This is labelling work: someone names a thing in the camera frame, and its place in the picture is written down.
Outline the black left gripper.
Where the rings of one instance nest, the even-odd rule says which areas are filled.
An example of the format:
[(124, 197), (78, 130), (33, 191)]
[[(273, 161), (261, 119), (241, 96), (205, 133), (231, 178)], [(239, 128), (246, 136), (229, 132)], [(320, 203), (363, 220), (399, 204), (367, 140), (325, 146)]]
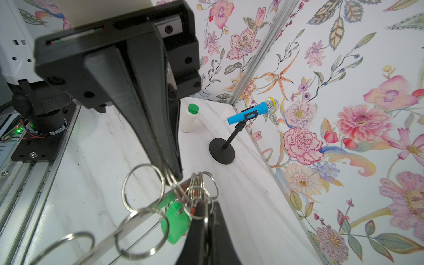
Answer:
[[(35, 72), (86, 108), (112, 102), (150, 162), (182, 180), (180, 100), (201, 89), (194, 12), (174, 1), (39, 37)], [(170, 85), (171, 71), (175, 85)]]

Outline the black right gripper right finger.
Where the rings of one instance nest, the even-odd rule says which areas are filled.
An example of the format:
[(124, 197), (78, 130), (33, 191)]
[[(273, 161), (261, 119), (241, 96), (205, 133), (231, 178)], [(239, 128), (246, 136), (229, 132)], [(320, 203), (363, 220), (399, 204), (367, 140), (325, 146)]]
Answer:
[(218, 202), (214, 203), (209, 221), (209, 264), (241, 265)]

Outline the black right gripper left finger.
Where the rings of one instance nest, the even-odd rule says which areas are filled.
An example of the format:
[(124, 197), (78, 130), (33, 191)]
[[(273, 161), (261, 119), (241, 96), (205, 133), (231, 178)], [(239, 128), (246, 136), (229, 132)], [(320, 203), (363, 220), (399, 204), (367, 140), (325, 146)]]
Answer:
[(207, 245), (209, 230), (209, 204), (199, 203), (195, 214), (201, 214), (201, 219), (194, 219), (188, 231), (188, 235), (182, 252), (176, 265), (206, 265)]

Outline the large metal keyring with keys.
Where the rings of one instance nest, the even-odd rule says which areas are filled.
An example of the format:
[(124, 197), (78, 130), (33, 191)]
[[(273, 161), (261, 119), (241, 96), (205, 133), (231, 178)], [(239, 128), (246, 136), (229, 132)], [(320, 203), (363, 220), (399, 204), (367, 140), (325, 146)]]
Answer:
[[(128, 179), (130, 176), (139, 168), (149, 167), (155, 170), (159, 179), (161, 180), (161, 194), (159, 199), (153, 202), (151, 205), (145, 208), (133, 209), (127, 200), (125, 189), (127, 186)], [(162, 208), (168, 204), (174, 202), (180, 203), (181, 212), (186, 213), (191, 220), (205, 220), (206, 215), (195, 216), (191, 214), (191, 210), (194, 206), (198, 205), (200, 202), (204, 201), (206, 198), (208, 202), (211, 203), (211, 208), (213, 209), (217, 204), (216, 199), (218, 196), (211, 196), (209, 191), (204, 187), (203, 176), (208, 175), (211, 180), (214, 180), (214, 176), (209, 172), (200, 172), (198, 174), (192, 174), (191, 179), (186, 182), (178, 183), (171, 173), (170, 170), (167, 170), (163, 174), (156, 166), (148, 163), (143, 163), (135, 166), (126, 176), (122, 189), (121, 189), (121, 198), (123, 200), (124, 206), (130, 212), (130, 214), (121, 222), (115, 232), (110, 234), (107, 238), (101, 241), (99, 244), (95, 244), (95, 237), (93, 234), (82, 231), (74, 234), (69, 234), (64, 238), (58, 240), (57, 242), (50, 245), (42, 253), (36, 256), (31, 264), (37, 265), (42, 259), (48, 256), (49, 253), (58, 247), (64, 245), (65, 243), (75, 240), (80, 237), (88, 238), (91, 240), (91, 248), (88, 253), (84, 254), (79, 258), (75, 264), (76, 265), (92, 265), (97, 262), (102, 256), (104, 256), (110, 249), (116, 248), (120, 253), (122, 258), (137, 261), (149, 258), (156, 254), (165, 244), (167, 239), (170, 236), (170, 219), (166, 216), (166, 213), (162, 211)], [(119, 247), (119, 240), (121, 237), (124, 237), (131, 233), (143, 222), (148, 220), (154, 214), (161, 216), (158, 224), (161, 224), (162, 221), (165, 222), (165, 231), (163, 232), (162, 240), (153, 248), (142, 254), (130, 254), (129, 251), (121, 249)]]

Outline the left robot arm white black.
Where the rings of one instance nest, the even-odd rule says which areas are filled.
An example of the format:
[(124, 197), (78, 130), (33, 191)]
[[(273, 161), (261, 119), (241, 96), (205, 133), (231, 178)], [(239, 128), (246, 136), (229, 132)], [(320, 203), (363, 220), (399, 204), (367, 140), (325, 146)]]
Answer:
[(62, 132), (76, 100), (114, 105), (161, 172), (183, 178), (181, 99), (201, 89), (194, 12), (185, 1), (1, 2), (1, 71), (38, 138)]

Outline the white bottle green cap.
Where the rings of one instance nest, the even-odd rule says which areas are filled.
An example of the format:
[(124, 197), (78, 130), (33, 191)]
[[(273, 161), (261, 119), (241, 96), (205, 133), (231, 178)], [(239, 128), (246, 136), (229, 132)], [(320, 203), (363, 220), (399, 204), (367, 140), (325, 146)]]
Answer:
[(180, 129), (183, 132), (189, 133), (194, 127), (199, 114), (199, 107), (196, 104), (190, 103), (186, 110), (181, 113)]

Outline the blue toy microphone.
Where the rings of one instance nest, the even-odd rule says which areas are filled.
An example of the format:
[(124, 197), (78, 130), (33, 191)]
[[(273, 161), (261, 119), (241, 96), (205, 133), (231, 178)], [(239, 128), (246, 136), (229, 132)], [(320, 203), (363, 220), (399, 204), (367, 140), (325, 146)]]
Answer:
[(274, 114), (280, 107), (278, 100), (274, 98), (267, 98), (262, 103), (245, 109), (237, 115), (233, 115), (227, 119), (229, 125), (236, 124), (242, 121), (248, 121), (255, 119), (260, 115), (264, 114)]

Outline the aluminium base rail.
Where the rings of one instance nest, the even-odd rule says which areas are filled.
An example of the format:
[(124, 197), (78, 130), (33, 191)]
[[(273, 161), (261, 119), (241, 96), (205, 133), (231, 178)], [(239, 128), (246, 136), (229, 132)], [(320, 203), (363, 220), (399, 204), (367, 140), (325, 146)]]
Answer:
[(78, 103), (65, 109), (68, 127), (53, 160), (32, 150), (22, 155), (22, 162), (2, 165), (1, 264), (24, 263), (80, 109)]

